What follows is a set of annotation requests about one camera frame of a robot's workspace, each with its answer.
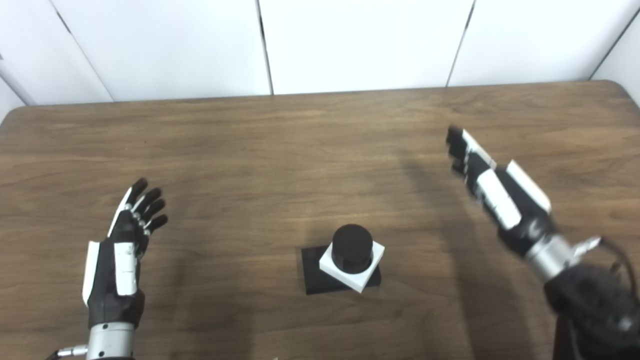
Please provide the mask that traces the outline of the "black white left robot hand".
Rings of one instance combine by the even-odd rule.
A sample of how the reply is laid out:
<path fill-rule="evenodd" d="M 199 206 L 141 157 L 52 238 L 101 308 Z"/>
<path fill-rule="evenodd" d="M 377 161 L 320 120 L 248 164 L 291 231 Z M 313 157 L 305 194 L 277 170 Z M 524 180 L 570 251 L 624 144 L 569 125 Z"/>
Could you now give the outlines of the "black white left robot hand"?
<path fill-rule="evenodd" d="M 151 235 L 169 217 L 160 215 L 166 202 L 160 187 L 148 189 L 146 178 L 138 179 L 125 192 L 105 239 L 90 241 L 82 285 L 87 307 L 87 328 L 123 322 L 137 328 L 146 305 L 140 287 L 142 258 Z"/>

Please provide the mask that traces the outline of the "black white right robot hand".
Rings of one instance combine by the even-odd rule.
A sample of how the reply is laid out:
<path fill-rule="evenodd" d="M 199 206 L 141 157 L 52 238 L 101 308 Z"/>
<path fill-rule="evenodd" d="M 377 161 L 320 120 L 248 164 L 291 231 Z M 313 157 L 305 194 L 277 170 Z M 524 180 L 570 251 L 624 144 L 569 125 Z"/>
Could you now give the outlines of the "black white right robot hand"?
<path fill-rule="evenodd" d="M 454 125 L 448 127 L 446 146 L 452 170 L 489 214 L 499 239 L 512 253 L 525 258 L 535 244 L 556 233 L 549 197 L 518 162 L 498 164 L 470 132 Z"/>

